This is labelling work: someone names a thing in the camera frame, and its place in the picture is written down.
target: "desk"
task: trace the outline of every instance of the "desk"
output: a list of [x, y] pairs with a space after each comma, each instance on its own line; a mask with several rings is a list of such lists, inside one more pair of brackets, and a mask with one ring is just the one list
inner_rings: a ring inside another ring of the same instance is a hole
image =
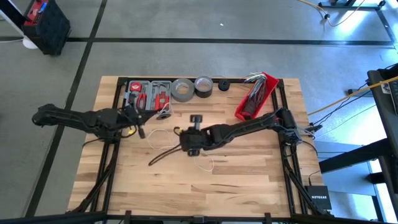
[[[297, 125], [308, 125], [299, 80], [283, 81], [289, 109]], [[112, 107], [117, 82], [118, 77], [102, 77], [94, 110]], [[172, 142], [176, 142], [178, 139], [172, 134], [173, 127], [186, 129], [191, 126], [191, 114], [203, 115], [202, 128], [240, 122], [234, 117], [234, 111], [250, 87], [251, 84], [233, 83], [228, 91], [222, 92], [215, 84], [209, 98], [194, 96], [187, 103], [172, 100], [174, 115], [163, 121], [150, 119], [144, 126], [146, 135], [148, 137], [152, 130], [162, 128], [168, 130]], [[281, 105], [280, 94], [276, 92]], [[272, 99], [269, 98], [260, 114], [273, 110]], [[95, 137], [88, 134], [86, 140], [92, 139]], [[272, 217], [290, 217], [275, 132], [259, 131], [236, 138], [221, 149], [208, 151], [215, 162], [212, 172], [199, 169], [194, 158], [184, 152], [172, 154], [148, 167], [148, 162], [160, 151], [152, 149], [147, 140], [139, 139], [138, 135], [122, 139], [108, 214], [124, 215], [126, 210], [131, 210], [134, 215], [147, 216], [264, 217], [264, 213], [269, 212]], [[303, 137], [303, 140], [313, 144], [309, 137]], [[167, 134], [161, 131], [155, 132], [150, 141], [155, 147], [170, 144]], [[77, 207], [94, 186], [102, 151], [103, 143], [98, 141], [83, 148], [69, 210]], [[306, 144], [298, 146], [297, 155], [305, 185], [308, 184], [308, 175], [320, 170], [317, 155]], [[206, 169], [211, 165], [203, 153], [197, 158], [197, 163]], [[319, 173], [312, 175], [311, 181], [314, 185], [322, 185]], [[300, 213], [299, 196], [292, 186], [296, 212]], [[99, 205], [104, 200], [103, 194], [104, 187]]]
[[[378, 71], [368, 71], [369, 84], [383, 81]], [[387, 138], [360, 147], [350, 152], [340, 154], [320, 162], [322, 173], [342, 169], [371, 159], [379, 159], [382, 173], [371, 174], [374, 184], [385, 182], [389, 191], [392, 206], [398, 216], [398, 180], [396, 157], [398, 156], [398, 116], [395, 114], [391, 96], [384, 94], [381, 87], [372, 89], [373, 97], [379, 110], [381, 121]]]

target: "black metal frame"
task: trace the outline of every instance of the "black metal frame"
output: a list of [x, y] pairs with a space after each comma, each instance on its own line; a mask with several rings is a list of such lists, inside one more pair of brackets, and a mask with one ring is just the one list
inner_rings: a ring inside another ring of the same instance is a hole
[[[176, 78], [134, 78], [134, 80], [170, 80], [174, 81]], [[121, 77], [118, 79], [118, 84], [116, 87], [114, 100], [113, 100], [113, 108], [117, 108], [119, 103], [119, 97], [121, 96], [121, 90], [123, 85], [126, 86], [127, 91], [127, 83], [132, 80], [132, 78], [124, 78]], [[214, 78], [214, 82], [218, 82], [219, 78]], [[231, 83], [242, 83], [242, 79], [232, 79]], [[282, 107], [287, 108], [287, 99], [284, 88], [284, 81], [279, 80], [279, 84], [277, 86], [280, 90], [280, 95], [282, 98]], [[276, 97], [276, 91], [274, 90], [271, 94], [273, 109], [278, 109], [278, 102]], [[272, 223], [272, 222], [287, 222], [287, 223], [309, 223], [309, 224], [318, 224], [318, 223], [377, 223], [377, 222], [368, 222], [363, 220], [352, 220], [346, 218], [334, 218], [330, 215], [324, 215], [317, 211], [317, 208], [312, 203], [309, 194], [304, 189], [301, 180], [300, 166], [299, 161], [297, 159], [297, 155], [292, 156], [292, 163], [294, 167], [294, 171], [290, 167], [289, 161], [286, 157], [284, 157], [285, 145], [282, 145], [281, 138], [279, 137], [279, 146], [280, 153], [282, 158], [282, 167], [284, 170], [284, 178], [285, 178], [285, 186], [286, 186], [286, 194], [288, 198], [289, 204], [289, 212], [290, 217], [286, 218], [272, 218], [270, 213], [265, 213], [264, 217], [205, 217], [205, 216], [145, 216], [145, 215], [131, 215], [131, 211], [126, 211], [124, 215], [108, 215], [109, 201], [111, 198], [111, 191], [114, 179], [114, 172], [116, 170], [116, 162], [118, 158], [120, 141], [114, 144], [113, 153], [111, 156], [111, 160], [108, 165], [106, 165], [106, 158], [108, 156], [110, 144], [104, 143], [103, 153], [101, 155], [100, 164], [98, 167], [98, 173], [96, 178], [96, 184], [92, 188], [92, 190], [87, 195], [86, 199], [82, 201], [82, 203], [74, 210], [67, 212], [61, 215], [47, 215], [42, 217], [26, 217], [26, 218], [15, 218], [8, 220], [0, 220], [0, 224], [3, 223], [13, 223], [13, 224], [22, 224], [22, 223], [61, 223], [61, 224], [72, 224], [72, 223], [88, 223], [88, 222], [98, 222], [102, 221], [106, 223], [107, 220], [124, 220], [124, 223], [131, 223], [140, 221], [142, 223], [145, 222], [153, 222], [153, 221], [187, 221], [191, 223], [208, 223], [208, 222], [262, 222], [262, 223]], [[290, 150], [294, 152], [296, 148], [293, 146], [290, 147]], [[100, 188], [103, 186], [105, 181], [107, 180], [106, 190], [104, 193], [104, 202], [101, 211], [96, 211], [98, 205], [98, 197], [100, 196]], [[299, 214], [295, 211], [294, 198], [292, 193], [291, 182], [297, 187], [298, 195], [300, 199], [300, 208], [302, 210], [302, 214]], [[91, 208], [89, 212], [86, 212], [88, 207], [91, 204]], [[307, 206], [311, 208], [313, 215], [308, 215]]]
[[[357, 6], [354, 6], [357, 0], [334, 0], [333, 2], [320, 2], [318, 5], [323, 8], [337, 8], [337, 9], [356, 9]], [[382, 0], [379, 4], [370, 3], [370, 4], [362, 4], [361, 9], [376, 9], [379, 10], [383, 5], [385, 5], [385, 1]]]

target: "yellow cable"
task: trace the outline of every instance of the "yellow cable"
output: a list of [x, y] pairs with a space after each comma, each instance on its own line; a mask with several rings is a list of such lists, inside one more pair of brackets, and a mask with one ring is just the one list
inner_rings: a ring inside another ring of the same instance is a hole
[[343, 100], [345, 100], [345, 99], [347, 99], [347, 98], [350, 98], [350, 97], [352, 97], [352, 96], [354, 96], [354, 95], [357, 95], [358, 93], [362, 93], [363, 91], [370, 90], [370, 89], [375, 88], [375, 87], [377, 87], [377, 86], [381, 86], [381, 85], [383, 85], [383, 84], [385, 84], [385, 83], [389, 83], [389, 82], [396, 81], [396, 80], [398, 80], [398, 76], [397, 76], [397, 77], [394, 77], [394, 78], [390, 78], [390, 79], [388, 79], [388, 80], [386, 80], [386, 81], [383, 81], [383, 82], [379, 82], [379, 83], [370, 85], [370, 86], [368, 86], [368, 87], [366, 87], [366, 88], [363, 88], [363, 89], [360, 89], [360, 90], [358, 90], [358, 91], [355, 91], [355, 92], [353, 92], [352, 94], [350, 94], [350, 95], [348, 95], [348, 96], [346, 96], [346, 97], [344, 97], [344, 98], [341, 98], [340, 100], [338, 100], [338, 101], [336, 101], [336, 102], [334, 102], [334, 103], [331, 103], [331, 104], [329, 104], [328, 106], [326, 106], [326, 107], [324, 107], [324, 108], [321, 108], [321, 109], [319, 109], [319, 110], [317, 110], [317, 111], [314, 111], [314, 112], [312, 112], [312, 113], [309, 113], [308, 115], [310, 116], [310, 115], [313, 115], [313, 114], [315, 114], [315, 113], [321, 112], [321, 111], [323, 111], [323, 110], [325, 110], [325, 109], [327, 109], [327, 108], [329, 108], [329, 107], [331, 107], [331, 106], [333, 106], [333, 105], [336, 105], [337, 103], [340, 103], [341, 101], [343, 101]]
[[[310, 6], [313, 6], [313, 7], [317, 8], [318, 10], [322, 11], [323, 13], [325, 13], [325, 15], [328, 14], [322, 7], [320, 7], [320, 6], [316, 5], [316, 4], [307, 2], [307, 1], [305, 1], [305, 0], [299, 0], [299, 1], [302, 2], [302, 3], [308, 4], [308, 5], [310, 5]], [[343, 21], [337, 23], [336, 25], [333, 25], [333, 24], [330, 22], [329, 18], [327, 18], [327, 21], [328, 21], [329, 25], [330, 25], [331, 27], [336, 27], [336, 26], [338, 26], [338, 25], [344, 23], [348, 18], [350, 18], [350, 17], [362, 6], [362, 4], [363, 4], [364, 2], [365, 2], [365, 0], [363, 0], [363, 1], [361, 2], [361, 4], [359, 4], [359, 6], [358, 6], [349, 16], [347, 16], [345, 19], [343, 19]]]

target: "concrete floor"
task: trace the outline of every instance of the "concrete floor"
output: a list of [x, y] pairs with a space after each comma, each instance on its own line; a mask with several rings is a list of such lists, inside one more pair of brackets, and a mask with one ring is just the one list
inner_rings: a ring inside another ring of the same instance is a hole
[[[29, 3], [14, 2], [22, 11]], [[101, 0], [57, 3], [71, 20], [71, 36], [88, 37]], [[397, 7], [391, 0], [382, 10], [396, 35]], [[342, 9], [328, 12], [333, 23], [350, 13]], [[314, 8], [296, 0], [253, 0], [250, 4], [242, 0], [108, 0], [96, 36], [390, 40], [375, 11], [358, 11], [335, 28], [321, 19]], [[17, 35], [0, 21], [0, 37]], [[34, 126], [30, 118], [43, 104], [65, 104], [85, 46], [68, 42], [61, 56], [50, 57], [27, 50], [20, 42], [0, 44], [0, 55], [4, 55], [0, 59], [0, 218], [21, 217], [26, 210], [54, 131]], [[242, 77], [265, 71], [278, 78], [299, 78], [305, 106], [311, 112], [343, 97], [345, 90], [361, 86], [368, 70], [397, 61], [397, 51], [388, 46], [94, 43], [72, 109], [92, 109], [103, 75]], [[363, 98], [336, 112], [317, 133], [319, 139], [368, 144], [383, 138], [376, 108], [325, 134], [372, 105], [373, 99]], [[311, 116], [310, 121], [327, 112]], [[84, 139], [84, 133], [65, 129], [36, 215], [65, 211]]]

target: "gray floor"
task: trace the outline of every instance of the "gray floor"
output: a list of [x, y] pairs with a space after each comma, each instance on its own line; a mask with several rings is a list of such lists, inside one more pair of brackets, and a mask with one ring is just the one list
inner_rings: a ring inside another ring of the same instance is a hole
[[[88, 37], [101, 0], [57, 2], [71, 20], [71, 36]], [[29, 1], [15, 3], [24, 11]], [[383, 9], [392, 27], [398, 16], [396, 7], [392, 0]], [[348, 13], [329, 11], [334, 23]], [[0, 36], [15, 35], [9, 24], [0, 21]], [[374, 11], [358, 11], [332, 28], [322, 24], [316, 10], [296, 0], [250, 4], [242, 0], [108, 0], [97, 37], [389, 40]], [[30, 118], [45, 103], [64, 105], [84, 48], [84, 43], [67, 43], [61, 56], [49, 57], [23, 48], [20, 42], [0, 44], [0, 218], [24, 213], [54, 130], [34, 126]], [[95, 43], [72, 109], [92, 109], [103, 75], [242, 77], [265, 71], [279, 78], [299, 78], [311, 112], [341, 98], [346, 89], [361, 86], [368, 70], [397, 61], [396, 50], [382, 46]], [[319, 139], [360, 145], [382, 138], [375, 108], [323, 135], [373, 104], [372, 99], [363, 98], [335, 113], [317, 133]], [[37, 215], [65, 211], [84, 138], [82, 132], [65, 129]]]

